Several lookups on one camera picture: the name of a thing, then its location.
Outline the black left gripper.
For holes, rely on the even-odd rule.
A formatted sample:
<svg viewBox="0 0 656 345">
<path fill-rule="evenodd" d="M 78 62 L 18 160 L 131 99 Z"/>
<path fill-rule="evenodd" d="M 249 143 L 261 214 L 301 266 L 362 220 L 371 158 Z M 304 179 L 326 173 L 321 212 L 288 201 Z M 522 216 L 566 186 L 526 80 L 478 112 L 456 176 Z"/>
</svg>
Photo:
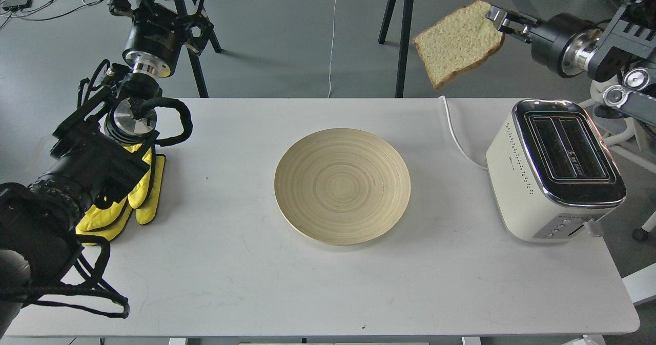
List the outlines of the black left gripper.
<svg viewBox="0 0 656 345">
<path fill-rule="evenodd" d="M 145 18 L 154 16 L 154 0 L 110 0 L 113 16 Z M 201 55 L 214 32 L 214 25 L 204 9 L 193 15 L 178 16 L 174 31 L 148 22 L 134 22 L 122 53 L 125 63 L 134 73 L 152 78 L 168 78 L 176 69 L 182 45 L 195 55 Z"/>
</svg>

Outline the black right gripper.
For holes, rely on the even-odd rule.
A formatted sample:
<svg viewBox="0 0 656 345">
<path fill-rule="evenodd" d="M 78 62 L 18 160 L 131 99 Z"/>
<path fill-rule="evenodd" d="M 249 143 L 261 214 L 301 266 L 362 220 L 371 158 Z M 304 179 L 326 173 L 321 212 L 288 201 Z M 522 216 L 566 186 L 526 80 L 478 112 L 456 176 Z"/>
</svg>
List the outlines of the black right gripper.
<svg viewBox="0 0 656 345">
<path fill-rule="evenodd" d="M 490 6 L 485 18 L 498 31 L 531 44 L 532 59 L 562 78 L 588 70 L 587 63 L 599 40 L 599 27 L 572 14 L 559 14 L 545 21 Z"/>
</svg>

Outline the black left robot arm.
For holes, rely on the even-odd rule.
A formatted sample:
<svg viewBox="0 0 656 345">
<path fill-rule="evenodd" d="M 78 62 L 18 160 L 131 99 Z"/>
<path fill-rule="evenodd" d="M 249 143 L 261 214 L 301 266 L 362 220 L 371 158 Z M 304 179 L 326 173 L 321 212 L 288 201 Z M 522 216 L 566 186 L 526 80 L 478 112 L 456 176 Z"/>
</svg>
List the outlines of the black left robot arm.
<svg viewBox="0 0 656 345">
<path fill-rule="evenodd" d="M 128 317 L 127 297 L 103 278 L 108 238 L 75 228 L 90 209 L 127 202 L 140 180 L 155 182 L 148 151 L 192 135 L 187 105 L 164 97 L 158 79 L 174 74 L 182 48 L 198 56 L 211 42 L 220 52 L 204 0 L 195 4 L 188 15 L 183 0 L 175 11 L 111 0 L 110 13 L 132 21 L 124 64 L 104 60 L 80 83 L 77 109 L 54 130 L 49 171 L 28 186 L 2 184 L 2 334 L 29 305 Z"/>
</svg>

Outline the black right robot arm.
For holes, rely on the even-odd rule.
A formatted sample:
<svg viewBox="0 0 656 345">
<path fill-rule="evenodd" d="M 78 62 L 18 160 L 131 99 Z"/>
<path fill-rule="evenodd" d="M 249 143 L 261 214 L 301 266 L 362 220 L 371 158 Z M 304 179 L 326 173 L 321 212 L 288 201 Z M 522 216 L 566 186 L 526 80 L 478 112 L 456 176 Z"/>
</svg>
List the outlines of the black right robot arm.
<svg viewBox="0 0 656 345">
<path fill-rule="evenodd" d="M 531 45 L 532 59 L 562 78 L 586 73 L 615 111 L 654 126 L 654 0 L 616 0 L 613 18 L 593 23 L 569 13 L 547 21 L 492 6 L 487 19 L 508 36 Z"/>
</svg>

